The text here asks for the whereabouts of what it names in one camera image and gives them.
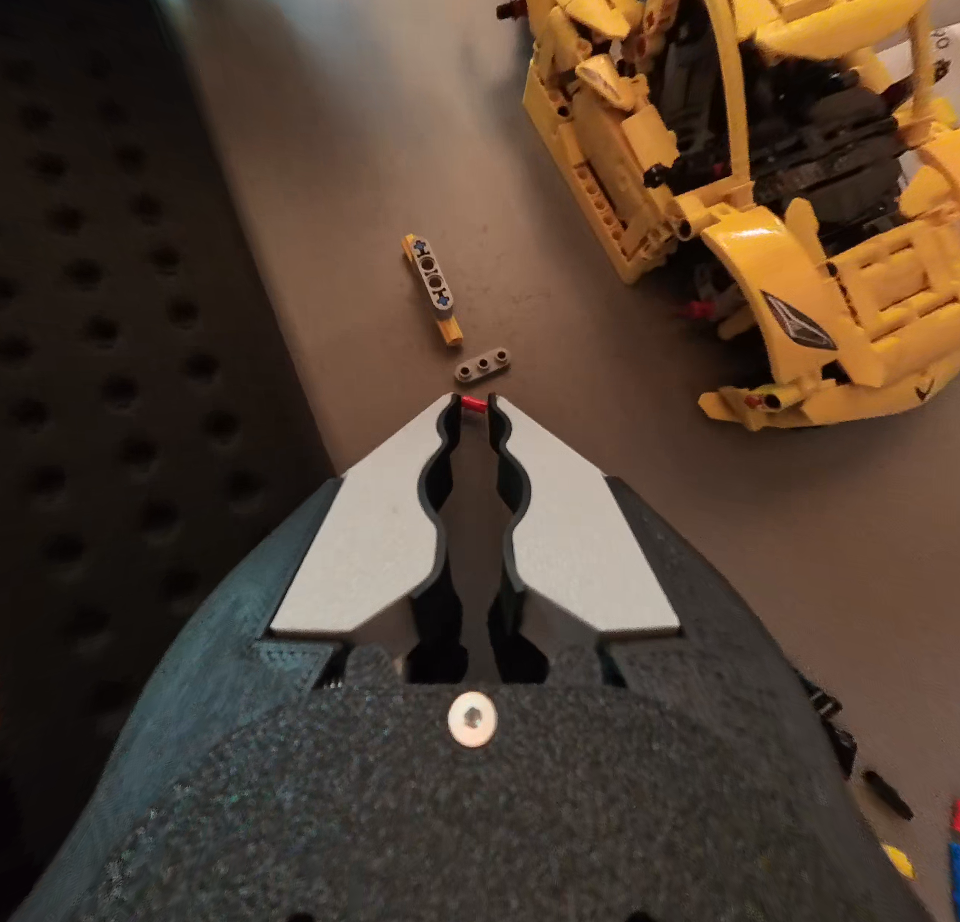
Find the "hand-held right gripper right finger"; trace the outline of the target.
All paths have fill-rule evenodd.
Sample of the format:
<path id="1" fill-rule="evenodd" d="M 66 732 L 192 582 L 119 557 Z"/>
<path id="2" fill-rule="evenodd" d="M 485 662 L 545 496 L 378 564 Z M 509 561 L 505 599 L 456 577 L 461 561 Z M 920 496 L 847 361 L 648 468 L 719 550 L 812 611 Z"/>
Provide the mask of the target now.
<path id="1" fill-rule="evenodd" d="M 517 405 L 491 394 L 506 636 L 673 636 L 681 622 L 608 477 Z"/>

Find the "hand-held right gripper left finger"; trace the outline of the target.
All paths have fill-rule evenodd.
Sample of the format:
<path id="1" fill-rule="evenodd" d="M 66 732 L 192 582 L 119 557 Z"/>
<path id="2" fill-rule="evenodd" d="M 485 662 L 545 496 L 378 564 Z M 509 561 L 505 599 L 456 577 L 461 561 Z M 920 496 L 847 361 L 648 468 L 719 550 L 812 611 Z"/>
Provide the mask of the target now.
<path id="1" fill-rule="evenodd" d="M 274 635 L 456 635 L 441 510 L 460 397 L 441 396 L 341 476 L 270 623 Z"/>

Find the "grey perforated beam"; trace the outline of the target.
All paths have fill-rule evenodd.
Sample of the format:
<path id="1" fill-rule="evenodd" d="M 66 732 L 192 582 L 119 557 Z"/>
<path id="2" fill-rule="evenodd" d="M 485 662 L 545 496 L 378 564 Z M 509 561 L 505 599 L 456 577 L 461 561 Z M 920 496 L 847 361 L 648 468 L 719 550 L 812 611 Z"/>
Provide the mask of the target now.
<path id="1" fill-rule="evenodd" d="M 453 293 L 447 282 L 443 270 L 439 266 L 438 258 L 431 244 L 421 235 L 416 235 L 417 241 L 414 243 L 415 263 L 412 264 L 419 279 L 422 282 L 431 311 L 437 318 L 453 316 L 453 309 L 450 312 L 441 312 L 435 303 L 438 292 L 449 292 L 454 300 Z"/>

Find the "yellow brick toy car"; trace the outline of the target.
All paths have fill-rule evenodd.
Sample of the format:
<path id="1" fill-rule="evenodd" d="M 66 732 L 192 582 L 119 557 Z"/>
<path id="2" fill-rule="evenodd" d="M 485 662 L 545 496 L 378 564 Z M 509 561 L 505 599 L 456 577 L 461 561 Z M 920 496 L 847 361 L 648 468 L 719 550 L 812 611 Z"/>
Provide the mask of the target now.
<path id="1" fill-rule="evenodd" d="M 958 117 L 932 0 L 509 0 L 523 106 L 617 275 L 764 352 L 711 419 L 828 426 L 958 376 Z"/>

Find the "grey desk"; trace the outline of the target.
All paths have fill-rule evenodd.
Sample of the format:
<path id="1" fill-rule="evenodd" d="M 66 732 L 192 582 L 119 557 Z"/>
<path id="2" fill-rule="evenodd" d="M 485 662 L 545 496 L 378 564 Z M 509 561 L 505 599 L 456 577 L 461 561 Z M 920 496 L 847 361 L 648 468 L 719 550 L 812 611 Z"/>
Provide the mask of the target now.
<path id="1" fill-rule="evenodd" d="M 918 410 L 808 431 L 708 419 L 728 347 L 625 285 L 522 108 L 505 0 L 170 0 L 250 248 L 338 472 L 455 389 L 402 237 L 436 246 L 463 354 L 680 532 L 843 704 L 856 777 L 910 889 L 953 920 L 958 380 Z"/>

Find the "short grey three-hole beam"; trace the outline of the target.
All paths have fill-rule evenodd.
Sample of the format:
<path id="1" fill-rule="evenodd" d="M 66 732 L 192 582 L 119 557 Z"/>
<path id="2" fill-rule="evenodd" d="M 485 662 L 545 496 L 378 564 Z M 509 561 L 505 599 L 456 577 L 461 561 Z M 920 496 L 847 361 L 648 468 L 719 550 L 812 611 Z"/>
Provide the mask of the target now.
<path id="1" fill-rule="evenodd" d="M 500 347 L 482 352 L 469 359 L 461 359 L 453 370 L 454 379 L 461 385 L 472 385 L 508 370 L 511 353 Z"/>

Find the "dark perforated panel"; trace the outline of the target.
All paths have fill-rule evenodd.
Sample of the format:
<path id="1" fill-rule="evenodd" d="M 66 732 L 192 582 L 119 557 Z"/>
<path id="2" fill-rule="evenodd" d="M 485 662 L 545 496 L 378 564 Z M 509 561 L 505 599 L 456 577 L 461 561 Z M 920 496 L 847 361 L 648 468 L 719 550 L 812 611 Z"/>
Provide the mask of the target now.
<path id="1" fill-rule="evenodd" d="M 332 475 L 158 0 L 1 0 L 2 920 Z"/>

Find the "pile of red black pins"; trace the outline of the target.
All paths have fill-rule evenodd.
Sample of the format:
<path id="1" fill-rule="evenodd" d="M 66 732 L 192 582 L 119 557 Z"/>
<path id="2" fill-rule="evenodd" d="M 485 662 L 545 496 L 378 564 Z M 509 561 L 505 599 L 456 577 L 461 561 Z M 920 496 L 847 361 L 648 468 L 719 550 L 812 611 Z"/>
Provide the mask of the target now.
<path id="1" fill-rule="evenodd" d="M 820 720 L 823 732 L 827 736 L 844 778 L 849 780 L 855 771 L 858 743 L 852 733 L 838 728 L 834 723 L 835 718 L 842 711 L 842 703 L 797 668 L 794 669 L 794 674 L 797 676 L 813 711 Z M 902 820 L 913 820 L 914 811 L 906 802 L 906 799 L 880 773 L 872 769 L 862 770 L 861 779 L 876 799 L 892 813 Z M 946 852 L 950 894 L 955 914 L 958 914 L 959 803 L 957 798 L 952 801 L 949 809 L 947 833 Z"/>

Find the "building instruction booklet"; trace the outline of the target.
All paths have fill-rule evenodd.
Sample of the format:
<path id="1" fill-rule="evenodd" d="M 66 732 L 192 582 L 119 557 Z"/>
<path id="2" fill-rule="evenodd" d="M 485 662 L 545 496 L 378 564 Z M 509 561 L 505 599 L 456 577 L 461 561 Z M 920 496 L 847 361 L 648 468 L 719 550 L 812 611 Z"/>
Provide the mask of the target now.
<path id="1" fill-rule="evenodd" d="M 936 28 L 930 35 L 930 52 L 934 67 L 934 82 L 931 99 L 935 110 L 935 124 L 930 135 L 941 130 L 958 128 L 959 114 L 959 26 Z M 907 39 L 893 44 L 878 53 L 882 66 L 891 80 L 906 91 L 906 96 L 894 109 L 901 138 L 906 140 L 907 126 L 913 116 L 914 57 L 911 42 Z"/>

